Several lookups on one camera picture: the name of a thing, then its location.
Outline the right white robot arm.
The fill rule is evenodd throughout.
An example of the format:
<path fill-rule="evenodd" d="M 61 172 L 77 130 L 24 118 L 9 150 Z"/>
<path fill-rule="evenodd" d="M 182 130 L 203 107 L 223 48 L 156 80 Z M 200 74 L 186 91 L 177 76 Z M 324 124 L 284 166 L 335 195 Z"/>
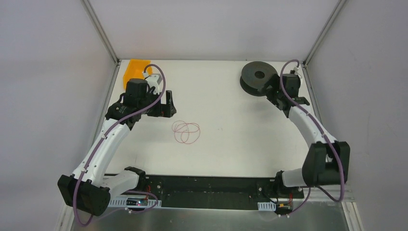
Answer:
<path fill-rule="evenodd" d="M 350 146 L 338 141 L 312 115 L 310 103 L 298 95 L 300 78 L 274 74 L 268 81 L 267 99 L 300 131 L 308 145 L 308 153 L 301 168 L 279 173 L 281 180 L 274 182 L 273 191 L 279 197 L 291 193 L 293 187 L 342 185 L 347 182 Z"/>

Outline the black cable spool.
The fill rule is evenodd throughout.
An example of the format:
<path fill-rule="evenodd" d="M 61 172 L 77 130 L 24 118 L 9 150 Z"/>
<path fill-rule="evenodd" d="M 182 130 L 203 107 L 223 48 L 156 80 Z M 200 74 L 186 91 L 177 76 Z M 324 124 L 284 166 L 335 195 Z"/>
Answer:
<path fill-rule="evenodd" d="M 240 85 L 248 94 L 261 97 L 279 83 L 277 70 L 270 64 L 254 61 L 247 63 L 241 71 Z"/>

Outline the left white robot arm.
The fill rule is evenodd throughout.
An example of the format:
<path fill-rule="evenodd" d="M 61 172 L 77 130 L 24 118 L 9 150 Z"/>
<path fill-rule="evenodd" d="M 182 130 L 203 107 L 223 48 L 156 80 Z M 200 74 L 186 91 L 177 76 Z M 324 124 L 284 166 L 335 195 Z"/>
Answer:
<path fill-rule="evenodd" d="M 131 190 L 146 191 L 145 172 L 127 167 L 109 180 L 103 177 L 120 143 L 142 115 L 171 118 L 177 112 L 170 90 L 160 91 L 158 83 L 133 78 L 125 92 L 107 110 L 101 132 L 90 151 L 69 176 L 61 175 L 57 185 L 68 206 L 100 216 L 111 199 Z"/>

